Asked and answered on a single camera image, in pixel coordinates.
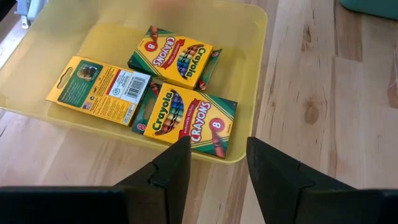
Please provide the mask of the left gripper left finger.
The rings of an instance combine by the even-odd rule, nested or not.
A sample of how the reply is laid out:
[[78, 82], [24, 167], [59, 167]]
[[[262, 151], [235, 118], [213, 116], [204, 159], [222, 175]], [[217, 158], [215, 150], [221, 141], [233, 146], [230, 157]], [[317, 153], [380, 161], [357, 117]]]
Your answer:
[[0, 224], [181, 224], [191, 155], [185, 136], [113, 186], [0, 187]]

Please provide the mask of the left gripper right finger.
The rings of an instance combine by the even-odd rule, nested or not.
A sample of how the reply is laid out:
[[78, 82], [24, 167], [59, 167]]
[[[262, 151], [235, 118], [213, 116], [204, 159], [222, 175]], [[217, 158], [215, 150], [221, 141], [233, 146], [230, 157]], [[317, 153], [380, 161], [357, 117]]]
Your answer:
[[398, 224], [398, 189], [356, 189], [255, 137], [246, 155], [266, 224]]

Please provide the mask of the Crayola crayon box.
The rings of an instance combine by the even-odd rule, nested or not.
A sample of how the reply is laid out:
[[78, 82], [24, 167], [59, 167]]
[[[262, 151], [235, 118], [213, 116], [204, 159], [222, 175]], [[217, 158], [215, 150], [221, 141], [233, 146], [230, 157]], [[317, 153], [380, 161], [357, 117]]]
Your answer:
[[150, 26], [127, 65], [167, 83], [205, 90], [222, 49]]
[[168, 83], [151, 83], [132, 132], [173, 144], [189, 136], [193, 150], [224, 159], [238, 103]]
[[73, 56], [46, 100], [130, 126], [151, 81], [141, 72]]

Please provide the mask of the yellow translucent plastic bin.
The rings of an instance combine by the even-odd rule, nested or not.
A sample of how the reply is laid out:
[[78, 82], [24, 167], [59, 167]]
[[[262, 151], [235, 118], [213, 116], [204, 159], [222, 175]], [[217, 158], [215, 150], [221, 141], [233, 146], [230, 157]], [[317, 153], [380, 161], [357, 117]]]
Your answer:
[[0, 108], [140, 146], [162, 142], [120, 124], [46, 100], [74, 56], [125, 67], [150, 25], [222, 49], [206, 93], [236, 101], [225, 164], [246, 155], [252, 133], [267, 14], [255, 5], [219, 0], [50, 0], [0, 69]]

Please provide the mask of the green plastic tray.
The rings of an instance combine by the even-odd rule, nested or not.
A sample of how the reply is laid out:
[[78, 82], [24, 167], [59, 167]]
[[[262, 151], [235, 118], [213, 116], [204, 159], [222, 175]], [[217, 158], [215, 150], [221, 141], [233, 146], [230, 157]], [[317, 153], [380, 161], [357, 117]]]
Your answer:
[[398, 0], [338, 0], [352, 11], [398, 21]]

